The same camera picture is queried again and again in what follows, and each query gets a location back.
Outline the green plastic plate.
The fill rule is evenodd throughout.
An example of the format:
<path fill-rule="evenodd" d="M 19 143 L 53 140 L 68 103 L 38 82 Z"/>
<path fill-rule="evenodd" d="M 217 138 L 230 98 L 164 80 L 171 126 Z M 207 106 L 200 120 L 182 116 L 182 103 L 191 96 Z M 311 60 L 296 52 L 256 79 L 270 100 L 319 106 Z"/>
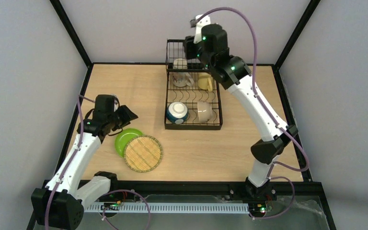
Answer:
<path fill-rule="evenodd" d="M 128 142 L 136 137 L 142 136 L 143 132 L 135 128 L 127 128 L 116 135 L 114 146 L 117 154 L 120 157 L 125 156 L 125 147 Z"/>

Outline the seashell pattern ceramic mug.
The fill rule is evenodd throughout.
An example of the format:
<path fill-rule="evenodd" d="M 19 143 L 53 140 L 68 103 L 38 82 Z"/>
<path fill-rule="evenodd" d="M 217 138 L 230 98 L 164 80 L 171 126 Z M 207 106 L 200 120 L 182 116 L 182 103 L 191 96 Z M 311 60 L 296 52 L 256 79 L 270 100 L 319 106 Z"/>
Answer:
<path fill-rule="evenodd" d="M 185 58 L 174 59 L 172 67 L 174 70 L 188 69 L 187 59 Z M 180 88 L 186 86 L 191 87 L 194 84 L 194 79 L 189 74 L 189 72 L 172 72 L 172 80 L 173 85 Z"/>

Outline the yellow ceramic mug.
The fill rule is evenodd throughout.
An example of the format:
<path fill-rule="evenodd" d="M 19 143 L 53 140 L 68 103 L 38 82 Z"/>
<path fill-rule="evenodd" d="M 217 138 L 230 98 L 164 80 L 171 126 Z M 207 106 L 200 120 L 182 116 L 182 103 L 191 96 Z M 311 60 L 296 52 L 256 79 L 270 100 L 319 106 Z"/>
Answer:
<path fill-rule="evenodd" d="M 208 73 L 199 73 L 197 84 L 202 90 L 207 90 L 209 92 L 213 91 L 213 78 Z"/>

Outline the round woven bamboo plate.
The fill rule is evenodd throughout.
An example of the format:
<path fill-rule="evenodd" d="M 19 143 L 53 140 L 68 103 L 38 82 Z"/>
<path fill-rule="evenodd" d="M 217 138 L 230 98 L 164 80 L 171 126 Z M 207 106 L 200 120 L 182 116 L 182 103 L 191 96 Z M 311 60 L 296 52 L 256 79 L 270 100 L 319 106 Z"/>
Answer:
<path fill-rule="evenodd" d="M 162 158 L 163 147 L 161 143 L 149 135 L 134 137 L 124 148 L 126 165 L 138 173 L 154 170 L 159 166 Z"/>

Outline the black wire dish rack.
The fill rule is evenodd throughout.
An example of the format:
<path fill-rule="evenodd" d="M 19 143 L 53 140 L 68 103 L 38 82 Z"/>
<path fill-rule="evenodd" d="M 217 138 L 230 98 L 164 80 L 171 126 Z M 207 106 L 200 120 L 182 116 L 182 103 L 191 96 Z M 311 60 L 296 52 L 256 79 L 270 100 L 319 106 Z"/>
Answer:
<path fill-rule="evenodd" d="M 164 116 L 164 128 L 169 130 L 220 130 L 223 124 L 219 84 L 213 81 L 212 91 L 198 86 L 200 74 L 206 74 L 207 68 L 198 59 L 186 59 L 184 40 L 168 39 L 166 43 L 166 96 L 165 112 L 171 103 L 183 103 L 188 109 L 187 119 L 182 124 L 171 122 Z M 192 86 L 178 87 L 173 84 L 173 77 L 179 73 L 188 73 L 194 80 Z M 197 103 L 208 102 L 212 108 L 212 117 L 199 122 Z"/>

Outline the white bowl with dark rim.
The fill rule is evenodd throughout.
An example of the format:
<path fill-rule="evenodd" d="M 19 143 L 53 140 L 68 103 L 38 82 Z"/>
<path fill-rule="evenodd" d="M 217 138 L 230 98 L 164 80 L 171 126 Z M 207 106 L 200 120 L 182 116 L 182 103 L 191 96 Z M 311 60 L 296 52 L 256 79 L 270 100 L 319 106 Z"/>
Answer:
<path fill-rule="evenodd" d="M 188 108 L 182 102 L 173 102 L 167 108 L 166 117 L 173 124 L 182 124 L 187 120 L 188 116 Z"/>

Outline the plain white bowl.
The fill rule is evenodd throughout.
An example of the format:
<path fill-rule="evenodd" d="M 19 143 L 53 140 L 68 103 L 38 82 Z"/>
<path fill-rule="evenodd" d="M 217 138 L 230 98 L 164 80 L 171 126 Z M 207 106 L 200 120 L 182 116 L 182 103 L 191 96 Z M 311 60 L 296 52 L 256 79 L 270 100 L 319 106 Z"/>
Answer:
<path fill-rule="evenodd" d="M 213 109 L 212 105 L 206 101 L 197 102 L 197 114 L 199 123 L 206 123 L 212 118 Z"/>

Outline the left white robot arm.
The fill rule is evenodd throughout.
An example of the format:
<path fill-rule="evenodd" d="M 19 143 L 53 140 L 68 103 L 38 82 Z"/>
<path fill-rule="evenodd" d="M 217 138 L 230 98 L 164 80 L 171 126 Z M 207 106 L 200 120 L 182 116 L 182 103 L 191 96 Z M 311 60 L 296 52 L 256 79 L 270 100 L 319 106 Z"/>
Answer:
<path fill-rule="evenodd" d="M 126 105 L 121 105 L 115 95 L 109 94 L 97 95 L 94 108 L 86 117 L 80 102 L 77 109 L 80 124 L 69 153 L 52 179 L 31 195 L 36 222 L 46 230 L 75 230 L 86 208 L 115 187 L 117 175 L 110 172 L 98 172 L 83 186 L 80 181 L 105 137 L 138 118 Z"/>

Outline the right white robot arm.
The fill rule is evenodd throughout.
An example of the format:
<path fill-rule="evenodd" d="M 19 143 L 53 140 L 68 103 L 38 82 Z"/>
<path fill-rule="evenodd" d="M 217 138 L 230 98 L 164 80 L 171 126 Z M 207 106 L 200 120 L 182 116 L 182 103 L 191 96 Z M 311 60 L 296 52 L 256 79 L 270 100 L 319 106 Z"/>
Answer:
<path fill-rule="evenodd" d="M 267 185 L 274 162 L 298 130 L 288 125 L 256 87 L 254 74 L 242 58 L 230 54 L 226 31 L 213 23 L 194 26 L 195 35 L 185 38 L 187 59 L 197 58 L 213 79 L 239 100 L 261 136 L 251 146 L 255 158 L 248 185 L 255 191 Z"/>

